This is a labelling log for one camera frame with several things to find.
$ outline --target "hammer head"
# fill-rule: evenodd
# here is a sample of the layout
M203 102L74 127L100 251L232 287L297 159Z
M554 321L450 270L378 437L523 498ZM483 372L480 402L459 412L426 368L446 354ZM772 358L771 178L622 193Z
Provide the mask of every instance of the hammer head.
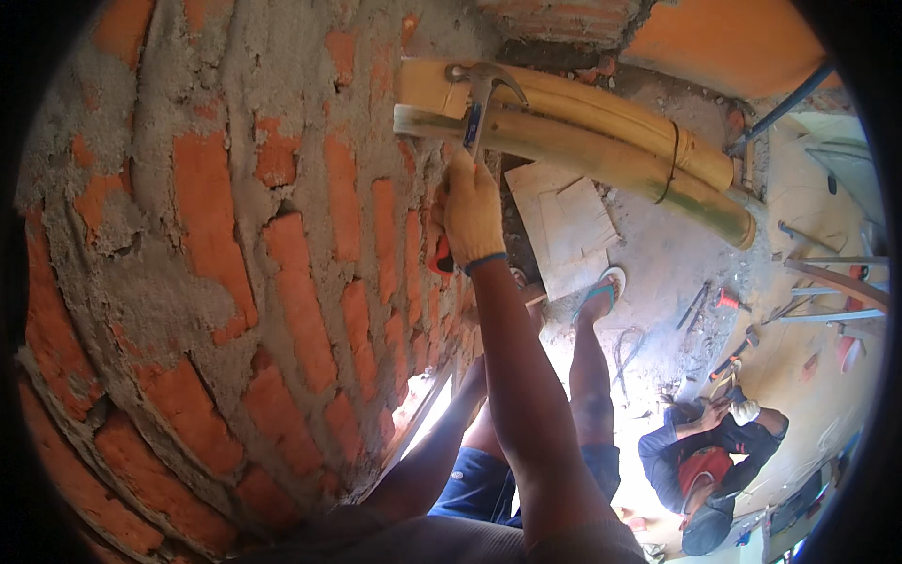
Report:
M757 347L758 343L760 343L754 325L749 325L748 328L745 329L745 340L749 341L749 345L753 347Z
M490 62L477 62L471 67L448 65L445 67L445 78L448 82L469 80L474 87L485 85L489 92L503 84L513 90L524 104L529 105L526 95L523 94L523 90L520 89L520 85L517 84L517 80L511 76L510 72Z

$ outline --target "bamboo pole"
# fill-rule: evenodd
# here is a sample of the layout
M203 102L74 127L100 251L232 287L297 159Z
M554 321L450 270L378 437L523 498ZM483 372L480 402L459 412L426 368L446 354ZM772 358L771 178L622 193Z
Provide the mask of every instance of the bamboo pole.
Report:
M533 161L544 161L629 190L692 218L731 245L745 250L755 238L755 220L742 206L696 177L680 170L667 187L670 162L572 125L509 110L491 108L485 117L480 145ZM397 134L463 138L464 122L395 106Z
M463 117L466 110L466 83L445 80L449 62L471 61L405 59L395 82L396 102L416 106L432 113ZM649 153L674 159L676 166L719 191L730 188L732 162L728 156L699 139L687 129L656 116L629 100L579 82L535 70L502 65L517 80L529 99L529 111L581 125L596 133L609 135ZM492 99L523 106L512 90L499 87Z

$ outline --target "person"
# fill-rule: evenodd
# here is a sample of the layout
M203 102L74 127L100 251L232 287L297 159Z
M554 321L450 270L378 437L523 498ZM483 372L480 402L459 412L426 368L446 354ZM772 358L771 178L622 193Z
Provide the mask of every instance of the person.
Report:
M686 555L709 554L723 543L736 495L777 452L788 427L786 416L735 386L704 407L696 400L667 408L664 425L639 439L645 477L661 504L683 515ZM731 454L748 456L734 465Z
M484 164L474 167L473 159L457 149L449 179L444 229L455 262L473 281L483 357L467 371L427 436L365 500L340 505L238 562L645 561L606 496L618 479L609 384L601 348L597 341L591 347L586 333L612 306L616 284L603 281L607 289L597 289L598 298L588 300L576 316L577 338L587 344L574 358L571 385L586 388L574 390L576 401L568 403L508 268L501 199L491 173ZM470 414L486 394L491 407L467 435L470 446L461 448ZM489 421L497 441L491 446ZM520 489L521 527L427 514L447 490L460 452L474 446L510 468ZM586 460L596 455L602 463L590 461L590 470Z

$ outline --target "cap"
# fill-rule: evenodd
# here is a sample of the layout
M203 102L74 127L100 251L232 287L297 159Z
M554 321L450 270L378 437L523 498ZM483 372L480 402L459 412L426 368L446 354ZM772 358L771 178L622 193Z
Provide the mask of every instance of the cap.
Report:
M733 496L726 499L710 495L698 508L683 530L683 552L687 556L703 556L714 552L730 534Z

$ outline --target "denim shorts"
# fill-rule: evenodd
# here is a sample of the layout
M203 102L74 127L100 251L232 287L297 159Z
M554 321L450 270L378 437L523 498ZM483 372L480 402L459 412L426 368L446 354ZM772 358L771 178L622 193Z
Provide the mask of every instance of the denim shorts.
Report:
M613 445L580 447L585 464L610 502L620 486L620 449ZM511 515L516 483L511 467L503 460L476 448L461 447L445 490L430 515L464 517L523 528L520 509Z

